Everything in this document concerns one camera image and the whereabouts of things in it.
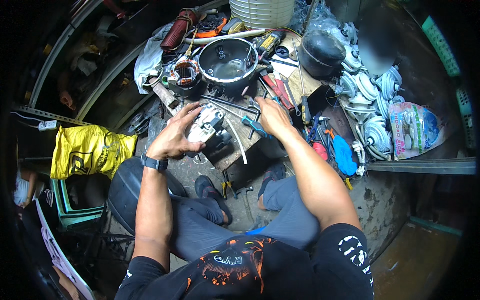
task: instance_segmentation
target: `workbench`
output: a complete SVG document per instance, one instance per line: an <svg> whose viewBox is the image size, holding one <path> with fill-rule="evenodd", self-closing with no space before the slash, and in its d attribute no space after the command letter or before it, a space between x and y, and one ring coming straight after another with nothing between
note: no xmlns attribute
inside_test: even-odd
<svg viewBox="0 0 480 300"><path fill-rule="evenodd" d="M282 43L280 45L283 45L287 47L290 52L293 51L293 44L292 44L292 39L296 41L297 47L300 44L300 37L297 36L296 34L287 32L286 37L283 39ZM313 92L317 90L322 85L322 82L316 79L313 79L307 71L302 68L302 75L303 75L303 82L305 86L305 94L307 96L310 96ZM270 78L272 79L273 82L275 82L273 74L269 74ZM154 82L156 78L150 79L150 82ZM155 85L152 85L153 91L158 95L160 100L164 102L165 106L167 107L168 111L170 114L175 115L178 112L178 107L177 108L171 108L171 98L170 100L166 99L158 85L160 83L157 83ZM292 91L292 94L295 98L295 102L300 106L301 99L300 96L302 95L302 89L301 89L301 81L300 81L300 73L299 69L296 68L293 73L288 77L288 85L290 86L290 89ZM255 96L262 96L263 94L263 86L259 82L259 80L253 80L250 84L249 90L247 92L248 95L251 95L253 97ZM185 104L188 104L191 102L190 99L186 98L185 99ZM200 103L208 103L208 100L206 99L200 99ZM246 99L242 99L240 101L236 101L236 104L242 105L247 107L248 102ZM238 113L241 116L248 115L251 119L254 119L255 115L248 113L246 111L240 110L238 108L234 108L231 106L227 107L228 109ZM250 127L244 125L241 123L241 120L237 117L231 114L228 111L225 111L225 118L229 119L230 122L232 123L233 127L235 128L237 134L239 135L240 141L243 145L244 151L247 152L248 149L250 149L253 145L255 145L259 140L260 136L256 133L253 134L252 139L248 139L248 134L250 132ZM217 169L220 172L223 172L227 170L237 159L240 158L241 161L241 151L240 151L240 146L239 143L237 142L235 135L233 134L231 128L229 127L228 123L226 121L223 122L223 127L232 135L232 141L225 147L223 147L221 150L216 151L214 153L211 153L207 155L208 160L215 166L215 169Z"/></svg>

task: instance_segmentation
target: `yellow sack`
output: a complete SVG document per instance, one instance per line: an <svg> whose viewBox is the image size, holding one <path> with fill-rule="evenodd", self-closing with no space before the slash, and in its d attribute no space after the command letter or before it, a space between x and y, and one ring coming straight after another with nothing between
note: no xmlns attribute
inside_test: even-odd
<svg viewBox="0 0 480 300"><path fill-rule="evenodd" d="M57 133L50 177L102 173L112 180L120 164L133 155L137 136L108 131L98 125L63 128Z"/></svg>

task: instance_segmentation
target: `power strip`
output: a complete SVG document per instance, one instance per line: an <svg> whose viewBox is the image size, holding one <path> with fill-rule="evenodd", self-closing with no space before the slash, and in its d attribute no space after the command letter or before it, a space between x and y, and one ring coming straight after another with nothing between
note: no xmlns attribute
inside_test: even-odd
<svg viewBox="0 0 480 300"><path fill-rule="evenodd" d="M38 125L39 131L47 131L57 129L57 120L41 122Z"/></svg>

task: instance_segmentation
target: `man's left hand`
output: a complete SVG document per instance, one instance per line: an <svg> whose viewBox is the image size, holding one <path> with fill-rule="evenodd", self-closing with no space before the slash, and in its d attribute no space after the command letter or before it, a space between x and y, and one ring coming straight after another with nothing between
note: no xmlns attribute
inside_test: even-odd
<svg viewBox="0 0 480 300"><path fill-rule="evenodd" d="M200 152L205 148L205 143L191 143L185 137L185 130L202 111L199 105L200 102L187 104L175 117L169 119L167 126L148 148L146 155L153 159L166 159L185 152Z"/></svg>

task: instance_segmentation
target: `green basket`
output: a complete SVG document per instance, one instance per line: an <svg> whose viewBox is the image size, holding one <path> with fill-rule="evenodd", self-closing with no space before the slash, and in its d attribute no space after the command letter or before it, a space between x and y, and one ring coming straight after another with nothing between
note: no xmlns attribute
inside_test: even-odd
<svg viewBox="0 0 480 300"><path fill-rule="evenodd" d="M470 97L464 89L457 89L456 99L462 116L463 128L465 130L465 143L467 148L475 149L475 131L473 130L472 104Z"/></svg>
<svg viewBox="0 0 480 300"><path fill-rule="evenodd" d="M432 43L435 51L437 51L437 54L440 57L442 64L444 64L448 76L459 76L460 68L458 67L455 57L452 54L452 50L445 40L444 35L442 35L440 29L438 29L437 24L435 24L433 21L432 17L428 16L425 22L423 22L421 28Z"/></svg>

